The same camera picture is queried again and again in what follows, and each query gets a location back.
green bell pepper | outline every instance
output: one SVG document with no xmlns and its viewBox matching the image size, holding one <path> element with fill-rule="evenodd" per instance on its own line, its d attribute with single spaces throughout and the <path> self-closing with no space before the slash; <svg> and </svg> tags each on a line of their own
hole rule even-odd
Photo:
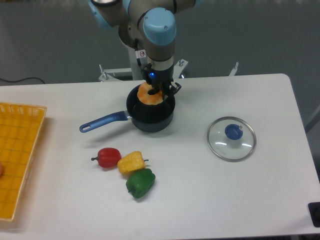
<svg viewBox="0 0 320 240">
<path fill-rule="evenodd" d="M 152 187 L 156 176 L 152 173 L 151 169 L 144 168 L 131 175 L 126 181 L 126 188 L 135 199 L 143 197 Z"/>
</svg>

black saucepan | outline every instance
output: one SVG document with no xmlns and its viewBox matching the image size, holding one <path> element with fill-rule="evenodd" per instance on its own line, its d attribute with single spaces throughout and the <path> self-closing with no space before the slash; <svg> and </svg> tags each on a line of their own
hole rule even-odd
<svg viewBox="0 0 320 240">
<path fill-rule="evenodd" d="M 132 120 L 132 123 L 140 130 L 155 133 L 165 129 L 174 117 L 176 105 L 175 97 L 170 96 L 158 105 L 146 105 L 137 97 L 139 86 L 129 93 L 126 99 L 125 111 L 119 111 L 80 126 L 80 132 L 86 133 L 106 124 L 116 121 Z"/>
</svg>

pot lid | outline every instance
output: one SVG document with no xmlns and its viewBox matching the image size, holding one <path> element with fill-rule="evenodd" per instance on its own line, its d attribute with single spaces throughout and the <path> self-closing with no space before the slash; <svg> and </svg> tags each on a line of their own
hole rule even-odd
<svg viewBox="0 0 320 240">
<path fill-rule="evenodd" d="M 233 116 L 215 120 L 208 129 L 206 139 L 213 153 L 228 162 L 248 158 L 257 144 L 253 129 L 242 119 Z"/>
</svg>

orange food item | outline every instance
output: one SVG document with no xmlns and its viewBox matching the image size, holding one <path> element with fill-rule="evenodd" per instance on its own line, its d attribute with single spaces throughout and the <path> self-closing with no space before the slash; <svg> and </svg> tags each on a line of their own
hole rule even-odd
<svg viewBox="0 0 320 240">
<path fill-rule="evenodd" d="M 4 166 L 2 166 L 1 162 L 0 162 L 0 176 L 2 174 L 2 172 L 4 171 Z"/>
<path fill-rule="evenodd" d="M 156 94 L 150 95 L 149 91 L 152 90 L 152 86 L 144 82 L 139 86 L 137 96 L 143 104 L 146 105 L 157 105 L 162 103 L 162 91 L 158 91 Z"/>
</svg>

yellow basket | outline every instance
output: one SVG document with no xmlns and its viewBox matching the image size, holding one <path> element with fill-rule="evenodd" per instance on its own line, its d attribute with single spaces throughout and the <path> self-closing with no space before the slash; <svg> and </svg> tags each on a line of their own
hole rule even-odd
<svg viewBox="0 0 320 240">
<path fill-rule="evenodd" d="M 0 102 L 0 220 L 13 221 L 47 107 Z"/>
</svg>

